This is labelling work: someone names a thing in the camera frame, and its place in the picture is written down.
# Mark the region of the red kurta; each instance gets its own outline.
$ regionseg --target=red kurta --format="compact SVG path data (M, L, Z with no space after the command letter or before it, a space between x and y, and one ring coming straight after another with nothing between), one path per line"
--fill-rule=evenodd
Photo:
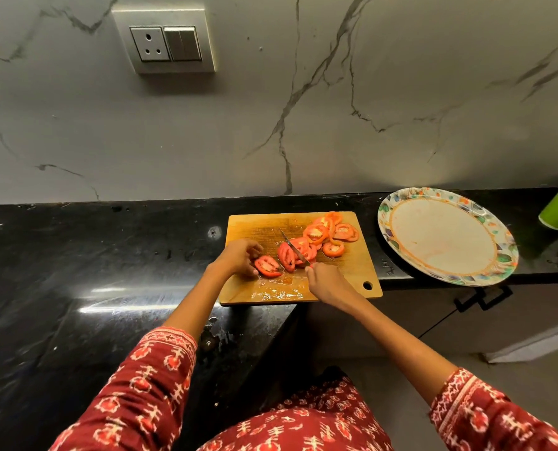
M170 451L181 432L195 364L193 338L147 333L52 451ZM558 433L465 369L451 375L429 417L451 451L558 451ZM277 409L221 432L201 451L390 451L387 434L350 379L313 386Z

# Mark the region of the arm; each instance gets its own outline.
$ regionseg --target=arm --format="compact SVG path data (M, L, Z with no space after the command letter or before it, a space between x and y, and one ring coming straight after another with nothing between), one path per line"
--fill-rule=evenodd
M357 293L335 266L307 267L311 292L356 318L421 397L450 451L558 450L558 432L459 369Z
M251 259L261 251L254 241L229 243L163 327L141 339L51 451L170 451L181 431L196 342L212 306L231 275L258 274Z

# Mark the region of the sleeve trim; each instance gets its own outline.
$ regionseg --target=sleeve trim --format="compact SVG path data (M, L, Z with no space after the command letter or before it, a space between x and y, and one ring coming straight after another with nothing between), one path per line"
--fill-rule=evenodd
M478 381L471 372L459 368L433 400L429 418L441 437L447 435L449 426L456 423L461 408L477 389Z
M192 367L195 365L195 351L197 350L197 343L191 335L182 329L170 328L168 326L161 326L159 328L152 329L141 338L138 345L145 342L166 343L167 345L175 348L185 349L187 350L187 356L192 364Z

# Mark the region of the hand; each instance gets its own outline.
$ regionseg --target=hand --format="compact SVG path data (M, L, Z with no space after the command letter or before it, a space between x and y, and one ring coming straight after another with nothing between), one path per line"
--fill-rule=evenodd
M229 275L236 273L249 276L258 275L252 261L263 253L264 250L260 243L251 239L238 239L227 244L215 263L223 266Z
M313 266L306 267L308 287L321 302L346 313L352 313L357 305L367 302L344 278L337 266L323 263L315 263Z

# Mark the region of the black countertop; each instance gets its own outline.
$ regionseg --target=black countertop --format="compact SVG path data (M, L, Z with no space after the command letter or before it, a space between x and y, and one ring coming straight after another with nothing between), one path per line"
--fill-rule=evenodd
M538 212L556 189L460 192L495 213L519 245L507 280L558 282L558 232ZM384 242L388 193L213 200L0 205L0 449L44 449L72 423L148 330L223 249L239 213L356 212L382 288L444 287ZM230 401L294 305L215 306L200 342L183 435Z

